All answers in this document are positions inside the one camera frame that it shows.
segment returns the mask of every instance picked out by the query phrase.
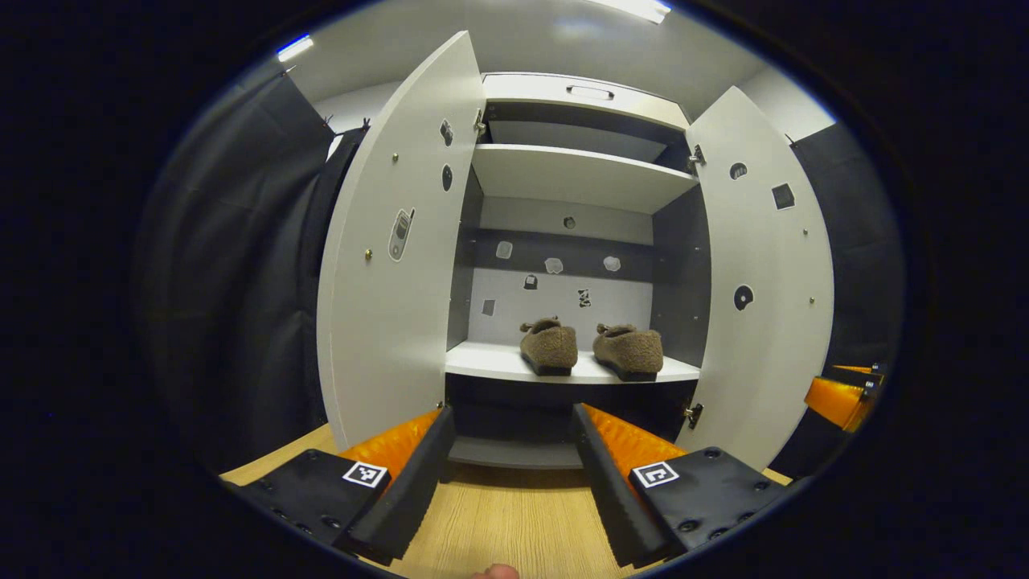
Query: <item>orange pad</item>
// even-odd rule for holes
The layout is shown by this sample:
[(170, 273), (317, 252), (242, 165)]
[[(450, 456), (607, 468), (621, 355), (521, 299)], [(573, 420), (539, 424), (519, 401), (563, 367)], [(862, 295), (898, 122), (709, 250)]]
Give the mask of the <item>orange pad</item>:
[(439, 412), (441, 411), (433, 410), (414, 421), (393, 427), (377, 437), (351, 446), (346, 453), (341, 453), (340, 457), (368, 463), (377, 467), (386, 467), (390, 474), (390, 482), (386, 486), (386, 490), (389, 490), (400, 471), (407, 465), (407, 461), (415, 454), (418, 444), (425, 438), (425, 433), (429, 432), (429, 427), (436, 421)]
[(671, 442), (617, 417), (598, 410), (589, 404), (583, 404), (582, 407), (590, 414), (590, 420), (597, 427), (608, 455), (614, 460), (614, 466), (633, 493), (636, 493), (636, 490), (629, 482), (629, 474), (633, 469), (686, 455), (685, 450)]
[(836, 366), (832, 368), (840, 368), (842, 370), (853, 370), (854, 372), (861, 372), (862, 374), (872, 374), (872, 369), (864, 366)]
[(811, 382), (808, 396), (804, 397), (804, 403), (833, 425), (854, 432), (867, 413), (868, 404), (861, 400), (863, 392), (860, 387), (815, 378)]

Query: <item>open cabinet door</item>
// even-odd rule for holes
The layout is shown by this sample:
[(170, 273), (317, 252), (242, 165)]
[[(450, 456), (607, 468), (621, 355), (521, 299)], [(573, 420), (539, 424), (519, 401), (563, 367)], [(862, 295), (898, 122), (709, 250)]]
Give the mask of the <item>open cabinet door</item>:
[(443, 400), (451, 274), (486, 96), (468, 33), (387, 101), (332, 212), (318, 285), (318, 371), (349, 448)]
[(718, 446), (757, 471), (796, 428), (832, 328), (832, 258), (808, 177), (739, 88), (686, 130), (711, 243), (711, 314), (686, 450)]

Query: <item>brown fuzzy slipper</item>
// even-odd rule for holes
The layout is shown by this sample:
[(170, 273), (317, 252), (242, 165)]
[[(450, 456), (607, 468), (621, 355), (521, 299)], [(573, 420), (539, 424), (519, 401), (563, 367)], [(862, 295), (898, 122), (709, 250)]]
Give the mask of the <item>brown fuzzy slipper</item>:
[(543, 319), (535, 324), (523, 324), (522, 358), (532, 366), (537, 376), (570, 376), (572, 366), (578, 362), (575, 329), (561, 326), (557, 318)]
[(637, 332), (635, 326), (597, 325), (593, 355), (597, 362), (614, 371), (624, 383), (654, 382), (665, 366), (661, 334)]

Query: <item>white wall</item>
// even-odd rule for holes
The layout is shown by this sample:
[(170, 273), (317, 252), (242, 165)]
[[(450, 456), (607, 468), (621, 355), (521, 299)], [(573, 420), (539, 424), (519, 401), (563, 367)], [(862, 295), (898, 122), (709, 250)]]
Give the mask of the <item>white wall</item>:
[(771, 66), (739, 84), (780, 133), (794, 141), (817, 133), (836, 118), (799, 84)]
[[(536, 289), (525, 288), (529, 272), (475, 267), (471, 283), (468, 340), (517, 347), (525, 336), (519, 326), (557, 316), (575, 329), (578, 350), (593, 350), (597, 324), (632, 324), (650, 328), (653, 285), (644, 281), (534, 273)], [(578, 289), (590, 289), (592, 306), (580, 309)], [(483, 301), (496, 300), (493, 316)]]
[[(568, 216), (575, 228), (565, 227)], [(646, 213), (563, 201), (487, 196), (478, 226), (653, 245), (653, 218)]]
[(467, 30), (482, 72), (599, 78), (671, 99), (696, 118), (764, 62), (684, 10), (660, 25), (581, 0), (387, 0), (311, 30), (289, 61), (311, 102), (401, 80), (454, 33)]
[[(400, 82), (386, 82), (352, 91), (342, 95), (325, 99), (315, 103), (315, 110), (322, 118), (332, 115), (328, 120), (328, 125), (332, 131), (342, 133), (351, 129), (357, 129), (364, 122), (364, 118), (371, 118), (375, 121), (376, 115), (382, 110), (386, 101), (393, 96), (393, 92), (400, 85)], [(328, 147), (328, 156), (340, 144), (340, 137), (332, 139), (332, 144)]]

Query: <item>hinge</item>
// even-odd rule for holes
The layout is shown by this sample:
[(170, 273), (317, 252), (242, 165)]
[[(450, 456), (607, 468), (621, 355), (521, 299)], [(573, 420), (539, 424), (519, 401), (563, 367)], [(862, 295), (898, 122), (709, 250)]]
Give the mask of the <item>hinge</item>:
[(486, 132), (486, 123), (483, 122), (483, 109), (477, 109), (475, 111), (475, 135), (482, 137), (483, 133)]
[(686, 408), (682, 411), (682, 415), (689, 422), (689, 430), (697, 428), (697, 423), (700, 422), (702, 412), (704, 412), (703, 404), (695, 404), (693, 408)]
[(701, 145), (694, 146), (694, 153), (689, 155), (689, 170), (696, 172), (698, 162), (701, 165), (707, 162), (704, 159), (704, 151), (701, 150)]

